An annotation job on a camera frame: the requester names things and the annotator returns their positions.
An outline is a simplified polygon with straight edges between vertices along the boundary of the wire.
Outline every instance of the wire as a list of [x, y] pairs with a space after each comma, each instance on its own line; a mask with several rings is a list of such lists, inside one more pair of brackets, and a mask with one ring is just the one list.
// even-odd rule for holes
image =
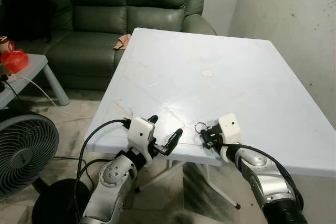
[[[70, 159], [70, 160], [79, 160], [79, 158], [76, 158], [76, 157], [63, 157], [63, 156], [55, 156], [54, 159], [55, 159], [56, 161], [58, 161], [58, 160], [66, 160], [66, 159]], [[91, 193], [91, 192], [93, 192], [93, 190], [94, 190], [94, 188], [95, 188], [95, 187], [94, 187], [95, 185], [94, 185], [94, 182], [93, 182], [91, 176], [89, 175], [87, 169], [86, 169], [86, 175], [88, 176], [88, 178], [89, 178], [89, 180], [91, 181], [91, 184], [92, 184], [92, 189], [90, 190], [90, 193]]]
[[73, 201], [75, 203], [75, 209], [76, 209], [76, 219], [77, 219], [77, 223], [79, 223], [80, 221], [80, 213], [79, 213], [79, 209], [78, 209], [78, 205], [77, 205], [77, 199], [76, 199], [76, 189], [77, 189], [77, 184], [78, 181], [80, 179], [80, 177], [82, 176], [82, 174], [84, 173], [85, 170], [88, 169], [88, 167], [90, 165], [92, 165], [93, 163], [97, 163], [97, 162], [110, 162], [112, 161], [111, 159], [105, 159], [105, 158], [99, 158], [99, 159], [94, 159], [92, 161], [90, 161], [87, 165], [84, 166], [84, 168], [80, 171], [79, 176], [77, 176], [76, 182], [75, 182], [75, 186], [73, 187], [74, 191], [73, 191]]
[[22, 100], [20, 99], [20, 97], [18, 96], [18, 94], [15, 92], [15, 90], [13, 89], [12, 85], [10, 85], [7, 81], [4, 81], [12, 90], [12, 92], [14, 93], [14, 95], [16, 96], [16, 98], [19, 100], [21, 106], [26, 109], [26, 106], [23, 104]]
[[254, 147], [248, 146], [248, 145], [243, 145], [243, 144], [222, 144], [222, 146], [225, 146], [225, 147], [235, 147], [235, 148], [241, 147], [241, 148], [249, 149], [249, 150], [258, 152], [258, 153], [266, 156], [270, 160], [272, 160], [276, 164], [276, 166], [278, 167], [281, 175], [284, 177], [284, 179], [287, 181], [287, 183], [293, 188], [297, 204], [299, 205], [301, 211], [303, 210], [304, 201], [303, 201], [303, 197], [302, 197], [300, 191], [296, 187], [296, 185], [294, 183], [294, 180], [292, 179], [292, 177], [290, 176], [290, 174], [288, 173], [288, 171], [275, 158], [273, 158], [271, 155], [269, 155], [269, 154], [267, 154], [267, 153], [265, 153], [265, 152], [263, 152], [263, 151], [261, 151], [261, 150], [259, 150], [257, 148], [254, 148]]
[[50, 100], [50, 102], [52, 102], [52, 104], [55, 106], [55, 108], [57, 109], [57, 110], [59, 110], [60, 112], [62, 112], [62, 113], [65, 113], [65, 114], [68, 114], [68, 115], [72, 115], [72, 116], [74, 116], [74, 117], [76, 117], [76, 118], [79, 118], [79, 119], [91, 119], [91, 118], [88, 118], [88, 117], [85, 117], [85, 116], [78, 116], [78, 115], [75, 115], [75, 114], [72, 114], [72, 113], [70, 113], [70, 112], [68, 112], [68, 111], [64, 111], [64, 110], [61, 110], [57, 105], [56, 105], [56, 103], [50, 98], [50, 96], [48, 96], [48, 94], [38, 85], [38, 84], [36, 84], [33, 80], [30, 80], [29, 78], [27, 78], [27, 77], [24, 77], [24, 76], [19, 76], [19, 75], [17, 75], [17, 77], [18, 78], [20, 78], [20, 79], [25, 79], [25, 80], [27, 80], [27, 81], [29, 81], [31, 84], [33, 84], [33, 85], [35, 85], [49, 100]]
[[81, 164], [82, 164], [82, 159], [83, 159], [83, 154], [84, 154], [84, 150], [85, 150], [85, 146], [87, 145], [88, 141], [92, 138], [93, 135], [95, 135], [101, 128], [112, 124], [112, 123], [126, 123], [126, 120], [123, 119], [117, 119], [117, 120], [111, 120], [108, 121], [106, 123], [103, 123], [102, 125], [100, 125], [99, 127], [97, 127], [94, 131], [91, 132], [91, 134], [86, 138], [86, 140], [84, 141], [82, 148], [80, 150], [80, 154], [79, 154], [79, 159], [78, 159], [78, 166], [77, 166], [77, 178], [79, 177], [80, 171], [81, 171]]

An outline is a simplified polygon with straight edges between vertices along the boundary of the table leg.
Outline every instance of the table leg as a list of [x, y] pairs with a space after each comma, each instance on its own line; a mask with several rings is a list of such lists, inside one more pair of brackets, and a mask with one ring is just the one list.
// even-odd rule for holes
[[55, 93], [58, 103], [60, 105], [67, 105], [70, 102], [70, 100], [67, 94], [65, 93], [64, 89], [62, 88], [61, 84], [59, 84], [56, 76], [54, 75], [48, 64], [46, 64], [45, 67], [43, 68], [43, 72], [46, 75], [46, 78], [52, 90]]
[[235, 202], [233, 199], [231, 199], [226, 193], [224, 193], [222, 190], [220, 190], [212, 181], [210, 178], [210, 171], [209, 166], [205, 165], [205, 170], [200, 164], [195, 164], [201, 174], [203, 175], [206, 183], [219, 195], [221, 195], [224, 199], [226, 199], [231, 205], [233, 205], [235, 208], [240, 209], [240, 204]]
[[144, 188], [154, 184], [155, 182], [157, 182], [158, 180], [164, 178], [165, 176], [169, 175], [170, 173], [174, 172], [177, 168], [179, 168], [180, 166], [184, 165], [186, 162], [178, 162], [177, 164], [173, 165], [172, 167], [168, 168], [167, 170], [165, 170], [164, 172], [160, 173], [159, 175], [157, 175], [156, 177], [152, 178], [150, 181], [148, 181], [146, 184], [139, 186], [135, 189], [136, 193], [141, 192]]

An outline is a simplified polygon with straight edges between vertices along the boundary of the black cable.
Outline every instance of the black cable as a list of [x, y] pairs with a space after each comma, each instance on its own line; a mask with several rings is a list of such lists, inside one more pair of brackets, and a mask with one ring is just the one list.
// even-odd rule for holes
[[254, 147], [248, 146], [248, 145], [243, 145], [243, 144], [222, 144], [222, 146], [225, 146], [225, 147], [241, 147], [241, 148], [249, 149], [249, 150], [258, 152], [258, 153], [266, 156], [270, 160], [272, 160], [276, 164], [276, 166], [278, 167], [281, 175], [284, 177], [284, 179], [287, 181], [287, 183], [293, 188], [294, 195], [295, 195], [295, 198], [296, 198], [296, 202], [297, 202], [299, 208], [301, 209], [301, 211], [303, 210], [304, 201], [303, 201], [303, 197], [302, 197], [300, 191], [296, 187], [296, 185], [294, 183], [294, 180], [292, 179], [292, 177], [290, 176], [290, 174], [288, 173], [288, 171], [275, 158], [273, 158], [269, 154], [267, 154], [267, 153], [265, 153], [265, 152], [263, 152], [263, 151], [261, 151], [261, 150], [259, 150], [257, 148], [254, 148]]
[[15, 90], [13, 89], [13, 87], [6, 81], [4, 80], [4, 82], [11, 88], [12, 92], [14, 93], [14, 95], [16, 96], [16, 98], [19, 100], [19, 102], [21, 103], [21, 106], [23, 107], [23, 109], [26, 109], [26, 106], [24, 106], [22, 100], [20, 99], [20, 97], [18, 96], [18, 94], [15, 92]]
[[123, 120], [123, 119], [117, 119], [117, 120], [111, 120], [108, 121], [106, 123], [103, 123], [101, 126], [97, 127], [94, 131], [92, 131], [92, 133], [86, 138], [86, 140], [83, 143], [83, 146], [80, 150], [80, 154], [79, 154], [79, 159], [78, 159], [78, 166], [77, 166], [77, 178], [79, 176], [79, 173], [81, 171], [81, 164], [82, 164], [82, 159], [83, 159], [83, 154], [84, 154], [84, 150], [85, 150], [85, 146], [87, 145], [88, 141], [92, 138], [93, 135], [95, 135], [101, 128], [105, 127], [106, 125], [109, 125], [111, 123], [123, 123], [126, 124], [127, 121]]
[[93, 163], [97, 163], [97, 162], [110, 162], [112, 161], [111, 159], [105, 159], [105, 158], [98, 158], [98, 159], [94, 159], [92, 161], [90, 161], [87, 165], [84, 166], [84, 168], [80, 171], [79, 176], [77, 176], [76, 182], [75, 182], [75, 186], [73, 187], [74, 191], [73, 191], [73, 202], [75, 203], [75, 209], [76, 209], [76, 219], [77, 219], [77, 223], [79, 223], [80, 221], [80, 213], [79, 213], [79, 209], [78, 209], [78, 205], [77, 205], [77, 199], [76, 199], [76, 189], [77, 189], [77, 184], [78, 181], [80, 179], [80, 177], [82, 176], [82, 174], [84, 173], [85, 170], [88, 169], [88, 167], [90, 165], [92, 165]]
[[[79, 158], [76, 158], [76, 157], [63, 157], [63, 156], [55, 156], [54, 157], [55, 158], [55, 160], [56, 161], [58, 161], [58, 160], [67, 160], [67, 159], [70, 159], [70, 160], [79, 160]], [[82, 159], [82, 161], [84, 162], [84, 165], [86, 165], [87, 163], [86, 163], [86, 160], [85, 159]], [[92, 189], [90, 190], [90, 193], [91, 192], [93, 192], [93, 190], [94, 190], [94, 182], [93, 182], [93, 180], [92, 180], [92, 178], [91, 178], [91, 176], [89, 175], [89, 173], [88, 173], [88, 170], [86, 169], [86, 175], [88, 176], [88, 178], [89, 178], [89, 180], [91, 181], [91, 184], [92, 184]]]

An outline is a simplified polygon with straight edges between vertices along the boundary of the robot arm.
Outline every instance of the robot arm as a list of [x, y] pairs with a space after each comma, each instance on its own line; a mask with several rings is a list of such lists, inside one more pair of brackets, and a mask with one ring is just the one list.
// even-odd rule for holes
[[267, 156], [244, 148], [233, 114], [200, 132], [206, 148], [214, 148], [227, 162], [233, 162], [250, 183], [259, 207], [269, 224], [307, 224], [296, 201], [295, 190]]
[[149, 166], [158, 153], [169, 155], [174, 150], [182, 130], [178, 129], [165, 146], [160, 146], [153, 137], [157, 120], [157, 116], [148, 120], [129, 120], [129, 126], [126, 125], [129, 128], [128, 151], [120, 151], [113, 161], [100, 170], [98, 185], [84, 210], [81, 224], [117, 223], [125, 195], [141, 168]]

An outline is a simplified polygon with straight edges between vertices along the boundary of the metal ring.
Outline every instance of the metal ring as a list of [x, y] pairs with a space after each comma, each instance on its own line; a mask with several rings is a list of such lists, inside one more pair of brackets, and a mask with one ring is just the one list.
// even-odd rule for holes
[[207, 126], [205, 123], [202, 123], [202, 122], [198, 122], [198, 123], [196, 123], [195, 126], [194, 126], [194, 129], [195, 129], [195, 131], [196, 131], [198, 134], [201, 133], [200, 131], [198, 131], [198, 130], [196, 129], [196, 127], [197, 127], [199, 124], [204, 125], [204, 126], [205, 126], [205, 130], [209, 128], [209, 126]]

